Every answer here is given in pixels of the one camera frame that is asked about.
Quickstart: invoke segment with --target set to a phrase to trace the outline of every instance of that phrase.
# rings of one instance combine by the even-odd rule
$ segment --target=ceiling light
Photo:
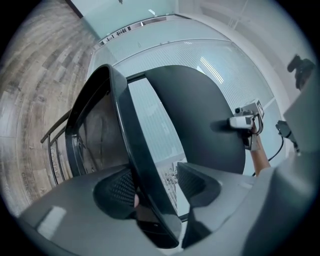
[[[218,71],[204,57],[201,57],[200,61],[206,66],[210,73],[220,82],[220,84],[224,82],[224,79],[221,77]]]

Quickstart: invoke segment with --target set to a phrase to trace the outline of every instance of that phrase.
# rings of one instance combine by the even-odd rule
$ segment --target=metal railing
[[[53,175],[53,180],[56,185],[58,185],[58,179],[57,179],[57,174],[55,172],[54,168],[54,161],[53,161],[53,153],[52,153],[52,145],[55,143],[55,150],[56,150],[56,160],[58,163],[58,168],[59,168],[59,173],[61,175],[62,181],[64,182],[66,180],[62,165],[61,165],[61,160],[59,157],[59,146],[58,146],[58,138],[65,132],[66,126],[62,127],[62,129],[51,139],[51,134],[64,122],[69,118],[71,109],[65,113],[48,131],[47,133],[43,136],[41,139],[41,143],[43,144],[46,140],[48,142],[48,154],[49,154],[49,162],[50,162],[50,167]]]

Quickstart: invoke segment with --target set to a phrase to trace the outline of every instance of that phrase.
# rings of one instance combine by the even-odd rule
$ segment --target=wooden floor
[[[40,139],[72,107],[96,43],[64,0],[48,0],[21,25],[1,60],[0,181],[15,216],[55,186]]]

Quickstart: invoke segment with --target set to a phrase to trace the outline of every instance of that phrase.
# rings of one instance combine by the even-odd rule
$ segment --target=black cable
[[[282,147],[284,146],[284,143],[285,143],[284,137],[281,136],[281,139],[282,139],[282,142],[281,142],[281,146],[280,146],[279,150],[274,154],[274,156],[272,156],[272,157],[270,157],[270,158],[268,159],[269,162],[270,162],[276,155],[279,154],[279,152],[281,151]]]

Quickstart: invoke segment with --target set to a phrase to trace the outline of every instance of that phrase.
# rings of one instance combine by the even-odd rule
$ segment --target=white wall
[[[288,73],[287,65],[295,54],[314,62],[316,62],[316,56],[299,27],[276,2],[272,0],[179,0],[177,6],[181,14],[188,14],[190,18],[201,19],[207,24],[216,24],[220,30],[217,27],[213,28],[223,34],[227,33],[230,39],[235,37],[237,40],[235,43],[238,46],[251,43],[255,48],[252,51],[250,47],[246,47],[247,50],[240,48],[247,55],[250,55],[248,54],[250,51],[252,55],[258,50],[268,61],[268,68],[271,67],[281,81],[281,85],[277,84],[277,86],[283,86],[286,93],[286,96],[283,95],[280,98],[288,98],[290,103],[297,98],[299,91],[295,88],[294,74]],[[253,59],[253,62],[266,76],[265,73],[268,72],[265,70],[268,68],[258,65],[257,59]]]

